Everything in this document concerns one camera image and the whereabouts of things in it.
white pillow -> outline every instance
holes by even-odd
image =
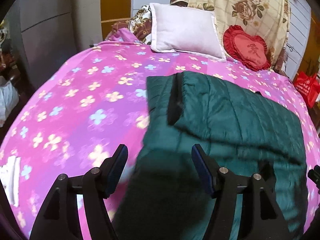
[[[214,12],[158,3],[150,3],[150,8],[152,50],[188,52],[226,61],[214,25]]]

white bag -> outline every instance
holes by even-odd
[[[0,76],[0,127],[3,127],[12,109],[18,104],[19,95],[10,81]]]

green padded blanket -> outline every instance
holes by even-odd
[[[119,240],[202,239],[215,200],[204,192],[192,163],[196,143],[237,175],[258,172],[258,161],[272,163],[276,200],[292,236],[302,235],[306,155],[295,114],[228,81],[189,71],[148,77],[147,91],[150,124],[113,219]],[[234,240],[241,203],[238,195]]]

white cloth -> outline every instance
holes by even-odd
[[[21,157],[8,157],[7,164],[0,166],[0,180],[8,201],[15,207],[19,206],[19,176]]]
[[[214,12],[189,7],[150,3],[151,49],[157,52],[188,52],[225,62],[214,25]]]

metal screw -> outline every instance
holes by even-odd
[[[58,176],[58,180],[64,180],[65,178],[66,178],[66,175],[64,173]]]
[[[91,169],[91,173],[92,174],[97,174],[97,173],[99,173],[99,171],[100,171],[100,169],[98,167],[95,167],[95,168]]]
[[[256,179],[256,180],[260,180],[262,177],[260,174],[256,173],[253,175],[253,177]]]
[[[228,173],[228,169],[227,168],[225,168],[225,167],[221,167],[220,169],[219,169],[219,171],[221,172],[221,173],[223,173],[223,174],[226,174],[226,173]]]

